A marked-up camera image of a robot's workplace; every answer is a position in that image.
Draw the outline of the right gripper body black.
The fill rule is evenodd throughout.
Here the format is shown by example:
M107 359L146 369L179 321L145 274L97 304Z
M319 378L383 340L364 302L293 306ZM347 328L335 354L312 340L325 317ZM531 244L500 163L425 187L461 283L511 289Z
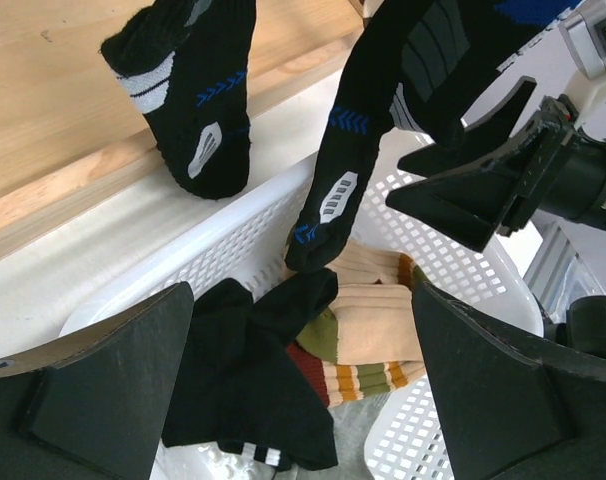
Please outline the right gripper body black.
M522 230L542 205L566 161L561 152L575 134L578 110L565 94L546 96L526 125L513 137L518 146L506 165L517 173L508 194L497 233L504 237Z

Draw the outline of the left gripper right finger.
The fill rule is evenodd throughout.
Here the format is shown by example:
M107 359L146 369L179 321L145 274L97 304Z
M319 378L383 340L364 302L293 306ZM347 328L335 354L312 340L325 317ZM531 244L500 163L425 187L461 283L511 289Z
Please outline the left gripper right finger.
M416 327L458 479L606 479L606 296L545 338L431 284Z

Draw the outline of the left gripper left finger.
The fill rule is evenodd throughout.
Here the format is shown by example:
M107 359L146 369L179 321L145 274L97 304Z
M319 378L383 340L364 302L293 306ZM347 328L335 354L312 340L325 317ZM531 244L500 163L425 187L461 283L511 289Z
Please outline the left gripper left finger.
M0 479L147 479L194 297L174 284L0 358Z

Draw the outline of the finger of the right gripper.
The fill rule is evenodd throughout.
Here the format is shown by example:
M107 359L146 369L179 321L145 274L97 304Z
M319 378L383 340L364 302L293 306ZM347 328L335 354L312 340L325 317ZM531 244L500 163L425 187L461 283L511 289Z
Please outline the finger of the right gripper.
M463 143L459 147L448 149L431 144L403 156L397 168L418 176L433 176L496 150L510 138L536 86L534 78L521 77L492 110L465 128Z
M450 239L482 251L495 234L509 237L528 222L528 174L507 165L401 164L413 181L392 190L386 205Z

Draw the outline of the black grey sock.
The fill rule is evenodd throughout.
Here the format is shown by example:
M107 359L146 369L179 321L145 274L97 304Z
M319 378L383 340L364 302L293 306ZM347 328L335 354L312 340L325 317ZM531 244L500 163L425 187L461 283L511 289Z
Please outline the black grey sock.
M462 144L463 115L575 1L385 1L342 71L313 182L285 256L319 270L344 249L392 128Z

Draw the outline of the black blue sport sock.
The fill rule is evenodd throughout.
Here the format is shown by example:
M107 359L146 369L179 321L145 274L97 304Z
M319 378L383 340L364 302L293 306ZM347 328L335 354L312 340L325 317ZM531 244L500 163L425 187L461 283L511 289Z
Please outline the black blue sport sock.
M156 1L100 47L174 180L203 199L232 197L248 182L256 17L253 1Z

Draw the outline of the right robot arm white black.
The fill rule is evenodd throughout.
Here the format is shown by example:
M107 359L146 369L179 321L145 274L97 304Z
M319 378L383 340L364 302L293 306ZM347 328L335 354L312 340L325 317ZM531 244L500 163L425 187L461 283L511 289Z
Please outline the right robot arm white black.
M606 139L585 133L568 93L544 97L516 130L536 86L520 78L466 127L458 148L432 144L403 156L399 169L421 179L391 191L387 206L475 252L538 210L606 231Z

